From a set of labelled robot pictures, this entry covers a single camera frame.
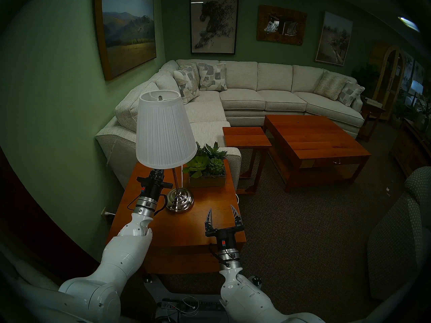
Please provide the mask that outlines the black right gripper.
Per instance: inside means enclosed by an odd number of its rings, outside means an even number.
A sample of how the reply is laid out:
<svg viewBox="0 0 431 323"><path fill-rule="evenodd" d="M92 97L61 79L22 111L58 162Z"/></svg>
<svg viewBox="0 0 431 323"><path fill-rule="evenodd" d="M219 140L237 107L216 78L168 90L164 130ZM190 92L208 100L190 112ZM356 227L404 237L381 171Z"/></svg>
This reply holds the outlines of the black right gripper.
<svg viewBox="0 0 431 323"><path fill-rule="evenodd" d="M241 216L239 212L233 205L231 206L232 214L235 220L235 227L217 229L212 226L212 209L210 208L205 220L205 236L215 237L217 242L218 252L223 251L238 251L235 234L237 232L243 231L244 226L242 223Z"/></svg>

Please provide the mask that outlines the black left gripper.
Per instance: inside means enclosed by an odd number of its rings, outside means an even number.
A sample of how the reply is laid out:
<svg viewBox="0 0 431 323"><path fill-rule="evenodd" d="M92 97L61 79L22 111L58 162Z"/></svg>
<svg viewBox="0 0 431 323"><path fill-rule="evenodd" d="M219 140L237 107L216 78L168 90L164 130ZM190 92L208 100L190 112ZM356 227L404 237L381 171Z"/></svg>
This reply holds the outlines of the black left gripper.
<svg viewBox="0 0 431 323"><path fill-rule="evenodd" d="M137 177L136 180L141 184L139 197L147 197L159 200L163 189L172 189L173 184L164 182L165 170L152 169L148 177Z"/></svg>

